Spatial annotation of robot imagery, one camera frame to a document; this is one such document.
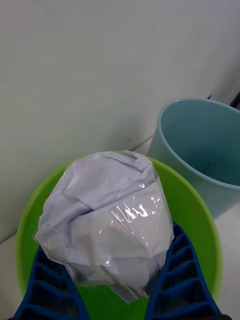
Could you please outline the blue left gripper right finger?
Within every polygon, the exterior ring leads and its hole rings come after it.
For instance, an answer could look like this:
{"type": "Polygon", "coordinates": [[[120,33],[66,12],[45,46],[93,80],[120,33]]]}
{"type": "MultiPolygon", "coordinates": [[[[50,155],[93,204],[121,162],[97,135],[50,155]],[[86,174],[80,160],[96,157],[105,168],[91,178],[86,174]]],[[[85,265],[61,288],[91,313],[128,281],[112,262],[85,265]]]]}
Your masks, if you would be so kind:
{"type": "Polygon", "coordinates": [[[221,320],[195,249],[178,225],[165,264],[149,298],[146,320],[221,320]]]}

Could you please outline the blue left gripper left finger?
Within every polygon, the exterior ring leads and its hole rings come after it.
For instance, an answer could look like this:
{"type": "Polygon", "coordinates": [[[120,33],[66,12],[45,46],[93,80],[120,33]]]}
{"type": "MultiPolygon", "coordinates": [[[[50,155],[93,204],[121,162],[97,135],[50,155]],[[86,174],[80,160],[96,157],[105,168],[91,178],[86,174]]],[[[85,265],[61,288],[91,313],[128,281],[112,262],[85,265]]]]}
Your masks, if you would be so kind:
{"type": "Polygon", "coordinates": [[[87,309],[66,268],[38,248],[25,295],[14,320],[88,320],[87,309]]]}

